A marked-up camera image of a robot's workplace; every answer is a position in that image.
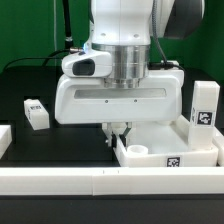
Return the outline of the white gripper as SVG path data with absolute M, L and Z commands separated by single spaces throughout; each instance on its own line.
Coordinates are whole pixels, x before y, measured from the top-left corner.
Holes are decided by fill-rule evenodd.
M 70 54 L 62 60 L 55 98 L 55 119 L 60 124 L 103 123 L 106 144 L 115 148 L 112 124 L 126 122 L 120 139 L 132 129 L 132 122 L 174 121 L 182 113 L 181 88 L 184 72 L 179 69 L 148 70 L 133 88 L 109 88 L 112 56 L 91 50 Z

